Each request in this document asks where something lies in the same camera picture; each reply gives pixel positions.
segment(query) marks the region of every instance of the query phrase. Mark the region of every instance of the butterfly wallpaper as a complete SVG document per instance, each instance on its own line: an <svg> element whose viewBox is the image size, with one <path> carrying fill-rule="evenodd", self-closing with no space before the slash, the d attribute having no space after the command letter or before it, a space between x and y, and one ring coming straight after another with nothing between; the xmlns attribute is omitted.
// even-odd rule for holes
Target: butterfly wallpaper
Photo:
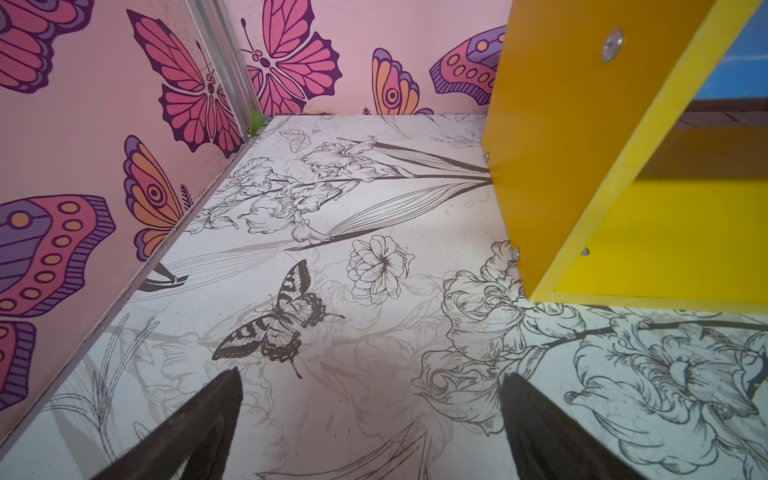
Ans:
<svg viewBox="0 0 768 480"><path fill-rule="evenodd" d="M265 114L488 110L511 0L223 0Z"/></svg>
<svg viewBox="0 0 768 480"><path fill-rule="evenodd" d="M0 87L2 439L243 139L186 0L0 0Z"/></svg>

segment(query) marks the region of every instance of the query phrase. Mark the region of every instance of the flower drawing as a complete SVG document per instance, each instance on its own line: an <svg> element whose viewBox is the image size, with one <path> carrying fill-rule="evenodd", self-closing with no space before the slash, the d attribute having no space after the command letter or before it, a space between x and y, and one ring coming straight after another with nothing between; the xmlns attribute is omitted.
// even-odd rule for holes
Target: flower drawing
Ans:
<svg viewBox="0 0 768 480"><path fill-rule="evenodd" d="M450 320L452 346L422 356L413 381L430 405L456 422L476 425L486 435L504 428L498 388L505 375L530 377L547 346L529 346L526 332L574 338L583 332L573 306L532 303L521 288L508 241L492 245L493 256L479 275L458 271L444 281L442 312Z"/></svg>
<svg viewBox="0 0 768 480"><path fill-rule="evenodd" d="M383 164L364 156L376 142L376 138L370 136L358 144L325 142L302 157L301 161L321 179L345 176L370 182L381 177L414 177L403 167Z"/></svg>
<svg viewBox="0 0 768 480"><path fill-rule="evenodd" d="M592 410L637 464L687 474L726 454L744 462L746 478L766 477L760 427L744 428L759 414L748 390L765 356L750 344L764 333L741 345L696 323L663 337L642 330L648 320L637 315L611 325L614 334L581 342L575 365L584 389L566 402Z"/></svg>
<svg viewBox="0 0 768 480"><path fill-rule="evenodd" d="M272 182L285 180L283 175L276 174L267 157L251 158L245 165L235 170L227 181L214 193L213 198L234 200L238 197L255 197L272 190Z"/></svg>
<svg viewBox="0 0 768 480"><path fill-rule="evenodd" d="M398 280L408 276L413 255L403 251L391 237L381 235L374 235L370 242L355 240L352 247L346 271L355 282L355 299L382 303L388 297L399 297Z"/></svg>
<svg viewBox="0 0 768 480"><path fill-rule="evenodd" d="M444 283L442 310L452 324L448 337L460 353L485 361L502 351L523 352L523 327L554 338L573 338L584 330L574 307L525 297L508 241L494 243L492 251L479 276L460 270Z"/></svg>
<svg viewBox="0 0 768 480"><path fill-rule="evenodd" d="M238 215L248 225L248 233L272 233L293 226L293 239L323 241L329 237L310 227L305 214L317 212L320 207L342 191L325 182L300 184L291 179L277 192L258 197L247 214Z"/></svg>

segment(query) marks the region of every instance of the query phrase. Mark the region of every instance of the screw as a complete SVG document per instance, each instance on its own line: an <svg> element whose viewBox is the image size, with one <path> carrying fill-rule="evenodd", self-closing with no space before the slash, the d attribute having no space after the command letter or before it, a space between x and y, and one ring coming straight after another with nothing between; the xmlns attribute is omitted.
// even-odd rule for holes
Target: screw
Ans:
<svg viewBox="0 0 768 480"><path fill-rule="evenodd" d="M616 30L613 30L608 35L608 38L605 39L605 43L603 44L603 51L601 52L601 57L603 58L603 61L605 63L608 63L609 61L616 58L616 55L619 54L619 50L621 50L621 46L623 44L624 44L624 33L621 31L621 28L617 28Z"/></svg>

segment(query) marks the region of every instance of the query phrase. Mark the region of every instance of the yellow shelf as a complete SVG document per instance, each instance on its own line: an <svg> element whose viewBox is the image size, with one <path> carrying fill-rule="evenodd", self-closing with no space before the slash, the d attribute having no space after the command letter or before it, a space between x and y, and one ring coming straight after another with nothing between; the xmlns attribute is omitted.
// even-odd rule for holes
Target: yellow shelf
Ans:
<svg viewBox="0 0 768 480"><path fill-rule="evenodd" d="M635 180L759 3L513 2L483 145L532 300L768 310L764 131L674 129Z"/></svg>

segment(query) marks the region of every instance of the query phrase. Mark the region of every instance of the floral floor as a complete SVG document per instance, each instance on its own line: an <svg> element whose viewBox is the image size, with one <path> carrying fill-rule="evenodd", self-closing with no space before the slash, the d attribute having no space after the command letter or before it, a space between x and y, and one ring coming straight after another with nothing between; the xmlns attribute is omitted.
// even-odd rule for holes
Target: floral floor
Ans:
<svg viewBox="0 0 768 480"><path fill-rule="evenodd" d="M509 372L648 478L768 478L768 318L528 302L484 121L276 118L0 478L90 478L233 366L225 478L516 478Z"/></svg>

